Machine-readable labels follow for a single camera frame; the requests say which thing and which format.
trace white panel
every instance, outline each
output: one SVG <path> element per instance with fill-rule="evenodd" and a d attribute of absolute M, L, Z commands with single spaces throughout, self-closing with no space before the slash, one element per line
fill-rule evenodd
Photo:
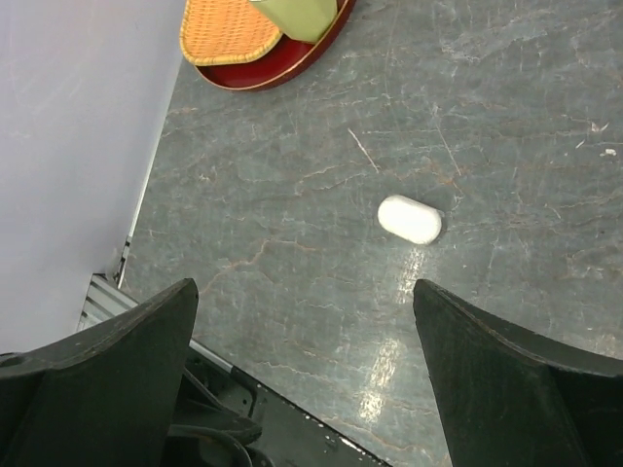
<path fill-rule="evenodd" d="M 183 8 L 0 1 L 0 352 L 73 333 L 92 273 L 123 248 L 179 69 Z"/>

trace white pill-shaped object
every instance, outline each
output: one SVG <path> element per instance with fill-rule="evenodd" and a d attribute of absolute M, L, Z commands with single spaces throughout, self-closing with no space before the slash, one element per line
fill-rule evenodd
<path fill-rule="evenodd" d="M 394 195 L 379 206 L 381 227 L 417 245 L 427 245 L 441 232 L 441 214 L 433 207 Z"/>

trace red round plate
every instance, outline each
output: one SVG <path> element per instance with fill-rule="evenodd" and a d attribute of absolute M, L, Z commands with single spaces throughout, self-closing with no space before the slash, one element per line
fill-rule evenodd
<path fill-rule="evenodd" d="M 249 63 L 197 66 L 211 84 L 225 90 L 267 90 L 291 80 L 314 63 L 338 37 L 356 0 L 337 0 L 338 14 L 315 44 L 281 36 L 266 55 Z"/>

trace gray marble surface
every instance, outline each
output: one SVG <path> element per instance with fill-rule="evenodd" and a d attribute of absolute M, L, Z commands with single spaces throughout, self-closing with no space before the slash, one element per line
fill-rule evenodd
<path fill-rule="evenodd" d="M 623 357 L 621 5 L 359 0 L 276 90 L 182 66 L 126 289 L 194 277 L 200 341 L 395 466 L 449 466 L 417 278 Z M 393 194 L 443 236 L 384 232 Z"/>

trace yellow basket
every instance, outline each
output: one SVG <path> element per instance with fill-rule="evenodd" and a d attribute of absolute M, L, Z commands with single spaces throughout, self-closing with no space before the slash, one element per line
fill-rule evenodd
<path fill-rule="evenodd" d="M 197 66 L 257 60 L 280 38 L 248 0 L 187 0 L 179 34 L 182 53 Z"/>

